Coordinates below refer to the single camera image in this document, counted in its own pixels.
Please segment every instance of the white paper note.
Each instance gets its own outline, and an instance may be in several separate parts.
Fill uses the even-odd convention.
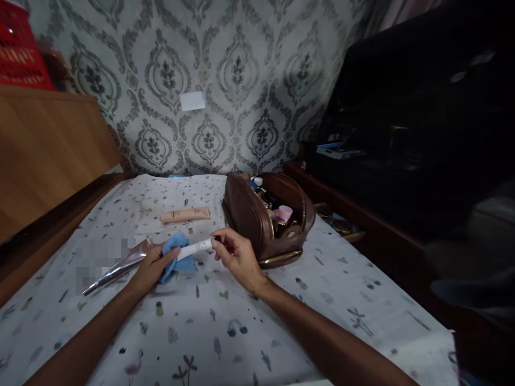
[[[180,94],[182,111],[205,108],[205,97],[202,91]]]

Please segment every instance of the leather toiletry bag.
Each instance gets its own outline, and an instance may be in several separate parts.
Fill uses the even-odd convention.
[[[293,179],[279,173],[261,173],[261,188],[293,209],[290,225],[280,238],[274,237],[273,222],[264,201],[237,174],[227,177],[222,208],[228,225],[249,239],[261,268],[274,268],[296,261],[315,221],[313,203]]]

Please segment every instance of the pink tube cap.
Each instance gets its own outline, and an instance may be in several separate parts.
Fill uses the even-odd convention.
[[[288,220],[291,217],[291,214],[293,213],[293,209],[286,205],[281,205],[279,208],[277,208],[277,217],[282,219],[283,221],[288,222]]]

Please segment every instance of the wall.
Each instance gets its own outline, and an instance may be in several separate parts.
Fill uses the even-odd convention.
[[[366,0],[19,0],[139,173],[278,170],[320,122]],[[179,93],[206,109],[182,112]]]

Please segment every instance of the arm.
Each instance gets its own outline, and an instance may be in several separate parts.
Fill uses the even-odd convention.
[[[400,368],[353,334],[277,286],[258,266],[251,242],[230,228],[213,232],[216,260],[288,326],[321,373],[335,385],[416,385]]]
[[[164,267],[177,257],[175,248],[160,258],[162,244],[152,247],[136,274],[106,306],[26,383],[26,386],[86,384],[114,335],[132,309],[157,282]]]

